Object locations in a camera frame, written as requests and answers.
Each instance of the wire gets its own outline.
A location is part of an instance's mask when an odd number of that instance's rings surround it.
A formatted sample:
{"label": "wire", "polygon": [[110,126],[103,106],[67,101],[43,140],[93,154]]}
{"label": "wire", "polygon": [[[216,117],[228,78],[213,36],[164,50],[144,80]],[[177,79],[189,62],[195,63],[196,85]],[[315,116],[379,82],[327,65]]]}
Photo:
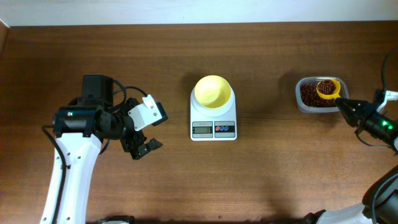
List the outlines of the wire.
{"label": "wire", "polygon": [[117,111],[118,109],[120,109],[123,106],[123,104],[126,102],[126,99],[127,99],[126,88],[117,80],[113,80],[113,82],[120,87],[121,91],[123,91],[124,98],[123,98],[123,101],[120,104],[118,104],[118,105],[116,105],[116,106],[114,106],[114,107],[109,109],[109,112],[111,112],[111,113]]}
{"label": "wire", "polygon": [[[145,97],[148,96],[148,94],[144,90],[141,90],[140,88],[135,87],[135,86],[126,86],[125,89],[135,89],[135,90],[140,91]],[[122,89],[116,90],[113,94],[115,95],[115,94],[119,93],[120,91],[122,91]]]}
{"label": "wire", "polygon": [[392,149],[391,146],[377,146],[377,145],[372,145],[372,144],[369,144],[369,143],[363,141],[363,140],[360,138],[359,134],[358,134],[358,130],[355,131],[355,135],[356,135],[356,137],[358,138],[358,140],[361,141],[361,143],[363,143],[363,144],[365,144],[365,145],[367,145],[367,146],[370,146],[370,147],[378,147],[378,148],[384,148],[384,149]]}
{"label": "wire", "polygon": [[373,224],[377,224],[377,220],[376,220],[376,211],[375,211],[375,203],[376,203],[376,199],[377,199],[377,195],[379,195],[381,189],[390,181],[392,181],[393,179],[398,177],[398,173],[393,174],[392,176],[390,176],[386,181],[384,181],[380,187],[377,189],[376,193],[373,195],[372,198],[372,204],[371,204],[371,212],[372,212],[372,222]]}
{"label": "wire", "polygon": [[381,83],[383,84],[383,92],[386,92],[386,78],[385,78],[385,73],[386,73],[386,64],[390,58],[390,56],[392,55],[392,53],[394,53],[396,50],[398,50],[398,46],[394,47],[392,50],[390,50],[390,52],[388,52],[388,54],[384,57],[383,60],[383,65],[381,66]]}
{"label": "wire", "polygon": [[[127,90],[127,89],[135,89],[135,90],[140,91],[145,97],[148,96],[148,94],[147,94],[144,90],[141,90],[141,89],[138,88],[138,87],[135,87],[135,86],[126,86],[126,87],[124,87],[124,90]],[[120,88],[120,89],[116,90],[115,92],[113,92],[113,95],[119,93],[120,91],[123,91],[123,89]],[[105,150],[108,148],[108,146],[109,146],[110,143],[111,143],[111,140],[108,139],[108,140],[106,141],[106,144],[104,145],[104,147],[103,147],[103,148],[101,149],[101,151],[99,152],[99,155],[101,155],[102,153],[105,152]]]}
{"label": "wire", "polygon": [[65,156],[63,155],[60,146],[57,144],[57,142],[54,140],[54,138],[51,136],[51,134],[46,130],[46,128],[54,128],[54,126],[53,125],[43,125],[42,130],[43,130],[44,134],[50,139],[51,143],[54,145],[55,149],[57,150],[58,154],[60,155],[61,162],[62,162],[62,166],[61,166],[62,176],[61,176],[60,188],[58,190],[57,203],[55,204],[54,216],[52,218],[52,223],[56,224],[57,218],[58,218],[58,213],[60,211],[60,206],[61,206],[63,186],[65,185],[65,179],[67,177],[67,162],[65,160]]}

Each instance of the white scale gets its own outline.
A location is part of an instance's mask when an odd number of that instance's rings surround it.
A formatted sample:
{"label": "white scale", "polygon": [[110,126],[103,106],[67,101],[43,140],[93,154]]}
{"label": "white scale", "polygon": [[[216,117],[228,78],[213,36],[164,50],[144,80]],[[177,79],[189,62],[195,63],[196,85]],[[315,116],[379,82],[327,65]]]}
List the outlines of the white scale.
{"label": "white scale", "polygon": [[195,98],[195,89],[191,93],[191,130],[193,141],[231,141],[237,137],[235,94],[227,103],[215,110],[205,108]]}

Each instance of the white plastic bracket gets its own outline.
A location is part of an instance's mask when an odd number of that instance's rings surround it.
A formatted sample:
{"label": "white plastic bracket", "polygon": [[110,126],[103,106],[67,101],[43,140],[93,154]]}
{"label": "white plastic bracket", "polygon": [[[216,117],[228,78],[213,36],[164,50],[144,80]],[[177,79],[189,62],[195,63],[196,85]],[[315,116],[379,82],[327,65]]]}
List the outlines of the white plastic bracket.
{"label": "white plastic bracket", "polygon": [[383,110],[385,105],[387,104],[387,101],[392,101],[392,100],[398,100],[398,92],[394,91],[386,91],[386,95],[384,96],[384,101],[383,103],[377,108],[377,112],[380,112]]}
{"label": "white plastic bracket", "polygon": [[142,100],[144,103],[129,111],[129,116],[134,121],[134,129],[136,131],[162,119],[162,115],[151,95],[142,97]]}

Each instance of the digital kitchen scale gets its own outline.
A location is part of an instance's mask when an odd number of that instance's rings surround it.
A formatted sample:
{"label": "digital kitchen scale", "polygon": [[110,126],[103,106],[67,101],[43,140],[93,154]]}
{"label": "digital kitchen scale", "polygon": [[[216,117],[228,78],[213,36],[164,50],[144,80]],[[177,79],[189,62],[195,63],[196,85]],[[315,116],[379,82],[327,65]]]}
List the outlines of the digital kitchen scale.
{"label": "digital kitchen scale", "polygon": [[[208,77],[213,79],[214,77],[217,79],[221,78],[214,75]],[[220,83],[213,85],[214,80],[210,80],[210,84],[208,82],[209,80],[205,80],[207,81],[205,84],[201,83],[202,80],[208,77],[202,78],[191,93],[191,139],[193,141],[235,140],[237,137],[237,128],[234,91],[224,78],[221,78],[221,82],[223,82],[221,86]],[[216,88],[217,90],[213,91],[209,90],[209,88]],[[195,92],[202,104],[199,103],[196,98]],[[212,106],[215,106],[213,102],[217,100],[219,101],[222,97],[224,97],[221,99],[222,102],[218,102],[221,106],[211,108]]]}

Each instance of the scale control panel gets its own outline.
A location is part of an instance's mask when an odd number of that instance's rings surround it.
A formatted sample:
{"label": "scale control panel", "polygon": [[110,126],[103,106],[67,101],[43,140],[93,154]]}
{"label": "scale control panel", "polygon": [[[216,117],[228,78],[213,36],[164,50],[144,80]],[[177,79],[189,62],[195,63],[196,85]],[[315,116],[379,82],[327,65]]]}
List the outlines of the scale control panel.
{"label": "scale control panel", "polygon": [[234,121],[195,121],[192,123],[193,138],[235,138]]}

